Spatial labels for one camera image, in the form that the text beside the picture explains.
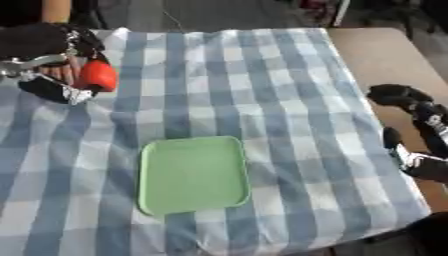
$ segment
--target blue and white cloth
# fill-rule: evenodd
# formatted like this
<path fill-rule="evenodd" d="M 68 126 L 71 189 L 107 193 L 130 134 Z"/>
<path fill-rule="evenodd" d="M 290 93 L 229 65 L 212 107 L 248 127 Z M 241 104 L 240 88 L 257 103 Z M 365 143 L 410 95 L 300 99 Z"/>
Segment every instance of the blue and white cloth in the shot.
<path fill-rule="evenodd" d="M 275 255 L 429 213 L 325 30 L 99 35 L 116 92 L 70 107 L 0 86 L 0 255 Z M 142 147 L 213 135 L 243 142 L 249 202 L 143 215 Z"/>

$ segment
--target green plate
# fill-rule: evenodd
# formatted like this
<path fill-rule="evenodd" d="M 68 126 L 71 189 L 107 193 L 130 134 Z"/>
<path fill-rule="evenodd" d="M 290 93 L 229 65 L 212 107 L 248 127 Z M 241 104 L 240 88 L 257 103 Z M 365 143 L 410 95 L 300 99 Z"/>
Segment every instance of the green plate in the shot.
<path fill-rule="evenodd" d="M 238 206 L 249 194 L 243 149 L 234 137 L 157 141 L 142 151 L 138 205 L 146 214 Z"/>

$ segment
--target floor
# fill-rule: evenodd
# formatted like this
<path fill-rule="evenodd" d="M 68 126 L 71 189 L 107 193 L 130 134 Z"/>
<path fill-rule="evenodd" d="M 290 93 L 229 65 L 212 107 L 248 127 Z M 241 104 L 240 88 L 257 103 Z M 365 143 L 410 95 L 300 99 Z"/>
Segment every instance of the floor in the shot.
<path fill-rule="evenodd" d="M 304 24 L 290 14 L 290 6 L 273 0 L 99 0 L 111 28 L 133 31 L 217 31 L 300 27 Z M 362 12 L 350 11 L 344 27 L 359 27 Z M 400 26 L 378 23 L 376 26 Z M 448 81 L 448 36 L 427 34 L 418 22 L 414 44 Z M 405 233 L 381 236 L 375 241 L 355 241 L 294 256 L 422 256 Z"/>

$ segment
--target wire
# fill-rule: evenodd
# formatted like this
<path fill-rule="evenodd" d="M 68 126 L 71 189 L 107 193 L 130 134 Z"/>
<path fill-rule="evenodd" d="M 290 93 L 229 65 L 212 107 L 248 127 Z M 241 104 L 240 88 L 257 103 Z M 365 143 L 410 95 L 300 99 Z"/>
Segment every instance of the wire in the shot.
<path fill-rule="evenodd" d="M 173 15 L 171 15 L 166 9 L 165 7 L 163 7 L 163 14 L 165 14 L 168 18 L 171 19 L 171 21 L 174 22 L 174 24 L 176 24 L 177 28 L 180 30 L 180 32 L 185 33 L 185 30 L 182 26 L 182 23 L 180 23 L 180 21 L 176 18 L 173 17 Z"/>

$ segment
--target wooden table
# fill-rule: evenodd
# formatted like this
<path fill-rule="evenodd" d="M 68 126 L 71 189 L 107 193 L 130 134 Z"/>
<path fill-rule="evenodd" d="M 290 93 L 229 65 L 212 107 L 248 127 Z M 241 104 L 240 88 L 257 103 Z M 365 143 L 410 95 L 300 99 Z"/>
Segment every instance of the wooden table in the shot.
<path fill-rule="evenodd" d="M 405 35 L 392 28 L 330 29 L 336 48 L 361 90 L 371 85 L 411 85 L 448 106 L 448 86 Z M 371 102 L 378 119 L 396 128 L 412 151 L 427 151 L 411 117 L 402 110 Z M 448 194 L 440 183 L 416 179 L 433 212 L 448 211 Z"/>

